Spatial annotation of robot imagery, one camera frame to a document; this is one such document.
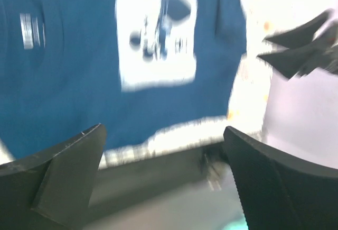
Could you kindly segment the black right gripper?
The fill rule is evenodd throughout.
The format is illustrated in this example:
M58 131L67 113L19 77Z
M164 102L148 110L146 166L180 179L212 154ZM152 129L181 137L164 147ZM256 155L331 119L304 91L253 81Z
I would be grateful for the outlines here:
M265 41L282 47L300 48L259 54L257 57L271 65L286 79L295 75L306 76L315 69L337 75L337 21L331 21L323 30L317 32L332 13L333 9L327 9L292 30L264 38Z

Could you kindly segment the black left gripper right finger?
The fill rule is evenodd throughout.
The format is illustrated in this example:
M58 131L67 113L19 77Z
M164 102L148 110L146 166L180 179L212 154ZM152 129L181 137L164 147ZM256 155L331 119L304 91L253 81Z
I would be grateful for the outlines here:
M337 169L295 157L231 126L223 136L249 229L337 229Z

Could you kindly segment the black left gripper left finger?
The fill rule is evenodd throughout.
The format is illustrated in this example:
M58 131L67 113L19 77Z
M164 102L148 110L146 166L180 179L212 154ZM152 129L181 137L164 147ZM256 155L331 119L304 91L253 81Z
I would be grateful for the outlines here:
M1 229L83 229L106 140L98 124L1 165Z

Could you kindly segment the blue printed t shirt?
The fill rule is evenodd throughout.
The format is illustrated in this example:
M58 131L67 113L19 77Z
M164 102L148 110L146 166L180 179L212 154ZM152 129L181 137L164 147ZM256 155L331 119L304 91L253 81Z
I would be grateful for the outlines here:
M15 158L103 124L106 151L222 138L241 0L1 0L1 140Z

